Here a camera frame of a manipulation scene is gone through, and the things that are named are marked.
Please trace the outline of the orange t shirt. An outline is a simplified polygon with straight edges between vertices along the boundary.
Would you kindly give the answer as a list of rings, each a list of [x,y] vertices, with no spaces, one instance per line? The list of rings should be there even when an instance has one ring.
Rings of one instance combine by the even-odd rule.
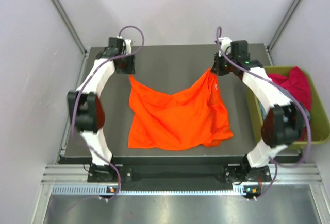
[[[218,79],[211,70],[189,88],[169,95],[129,77],[129,106],[134,112],[128,147],[188,150],[218,146],[233,138]]]

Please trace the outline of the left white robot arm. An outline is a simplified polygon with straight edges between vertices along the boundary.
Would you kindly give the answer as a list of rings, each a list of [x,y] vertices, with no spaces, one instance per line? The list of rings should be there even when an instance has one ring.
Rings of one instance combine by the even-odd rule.
[[[121,36],[109,38],[108,46],[97,54],[83,83],[67,94],[71,126],[84,139],[92,155],[88,182],[105,183],[118,179],[116,167],[110,164],[112,152],[103,132],[105,112],[100,100],[107,81],[114,73],[135,73],[132,41]]]

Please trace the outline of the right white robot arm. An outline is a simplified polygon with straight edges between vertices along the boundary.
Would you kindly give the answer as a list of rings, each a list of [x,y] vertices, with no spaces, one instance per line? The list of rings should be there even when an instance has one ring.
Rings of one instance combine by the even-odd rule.
[[[240,163],[241,179],[254,180],[271,159],[285,150],[303,134],[305,111],[297,101],[277,86],[257,60],[250,59],[245,40],[232,41],[217,36],[219,51],[214,55],[211,71],[217,76],[233,73],[253,92],[265,110],[266,117],[260,129],[260,141]]]

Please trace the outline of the grey blue t shirt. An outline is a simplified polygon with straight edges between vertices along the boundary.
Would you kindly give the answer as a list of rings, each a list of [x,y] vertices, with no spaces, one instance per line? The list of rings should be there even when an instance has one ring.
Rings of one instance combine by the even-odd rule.
[[[265,120],[266,117],[267,117],[267,114],[266,114],[266,111],[265,111],[265,108],[263,107],[262,103],[258,100],[258,104],[259,104],[259,108],[260,108],[260,112],[261,112],[261,117],[262,117],[262,120]],[[305,108],[305,106],[303,105],[303,103],[301,102],[300,103],[301,106],[303,107],[305,113],[306,113],[306,116],[308,118],[308,120],[311,119],[311,115],[309,113],[309,111]]]

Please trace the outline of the crimson red t shirt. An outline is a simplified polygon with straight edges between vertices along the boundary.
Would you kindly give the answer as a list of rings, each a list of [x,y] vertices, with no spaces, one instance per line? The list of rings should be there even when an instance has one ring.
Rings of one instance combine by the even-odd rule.
[[[312,105],[312,94],[310,84],[305,73],[297,66],[291,68],[288,75],[269,73],[273,82],[280,85],[289,92],[299,103],[303,103],[310,112]]]

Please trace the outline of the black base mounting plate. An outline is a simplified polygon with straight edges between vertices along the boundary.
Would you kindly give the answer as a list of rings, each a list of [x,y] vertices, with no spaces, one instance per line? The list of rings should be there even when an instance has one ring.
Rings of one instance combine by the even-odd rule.
[[[115,157],[112,162],[122,189],[207,190],[229,189],[241,179],[243,157]],[[271,181],[269,167],[241,184],[260,186]]]

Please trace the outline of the olive green laundry basket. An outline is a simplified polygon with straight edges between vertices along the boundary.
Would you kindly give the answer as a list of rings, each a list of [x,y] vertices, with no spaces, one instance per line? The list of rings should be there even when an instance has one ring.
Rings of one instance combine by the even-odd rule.
[[[287,76],[291,68],[293,68],[293,66],[266,66],[265,70],[267,74],[279,73]],[[306,71],[302,71],[307,76],[312,94],[312,105],[310,111],[311,119],[309,121],[311,127],[311,143],[313,145],[318,145],[329,140],[329,120],[323,108],[322,102],[318,96],[318,92],[314,86],[312,78]],[[246,100],[249,108],[254,140],[255,142],[258,142],[261,139],[260,130],[263,125],[258,99],[250,89],[247,89]]]

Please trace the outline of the left aluminium corner post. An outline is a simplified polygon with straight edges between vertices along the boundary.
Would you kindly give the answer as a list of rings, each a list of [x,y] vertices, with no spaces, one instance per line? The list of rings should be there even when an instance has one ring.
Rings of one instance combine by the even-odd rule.
[[[53,6],[55,7],[57,13],[59,14],[61,20],[63,21],[65,27],[67,28],[69,34],[77,45],[78,49],[83,55],[87,54],[87,49],[83,45],[81,39],[79,38],[76,29],[74,28],[69,16],[67,15],[62,3],[60,0],[51,0]]]

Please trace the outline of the aluminium corner post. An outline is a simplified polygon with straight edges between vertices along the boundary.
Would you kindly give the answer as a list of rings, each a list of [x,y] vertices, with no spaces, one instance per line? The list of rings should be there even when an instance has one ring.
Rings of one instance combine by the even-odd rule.
[[[302,0],[292,0],[289,5],[288,10],[286,11],[284,17],[282,18],[280,24],[278,25],[273,37],[271,38],[269,44],[267,45],[267,50],[270,53],[272,49],[276,46],[278,40],[280,39],[281,35],[283,34],[285,28],[289,24],[290,20],[293,18],[294,13],[298,9]]]
[[[59,14],[61,20],[63,21],[65,27],[67,28],[69,34],[77,45],[78,49],[83,55],[87,54],[87,49],[83,45],[81,39],[79,38],[76,29],[74,28],[69,16],[67,15],[62,3],[60,0],[51,0],[53,6],[55,7],[57,13]]]

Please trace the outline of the right aluminium corner post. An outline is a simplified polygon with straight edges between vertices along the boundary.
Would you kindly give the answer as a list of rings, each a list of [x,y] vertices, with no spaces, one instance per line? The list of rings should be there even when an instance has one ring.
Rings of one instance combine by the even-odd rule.
[[[288,10],[286,11],[284,17],[282,18],[280,24],[278,25],[273,37],[271,38],[269,44],[267,45],[267,50],[270,53],[272,49],[276,46],[278,40],[280,39],[281,35],[283,34],[285,28],[289,24],[290,20],[293,18],[294,13],[298,9],[302,0],[292,0],[289,5]]]

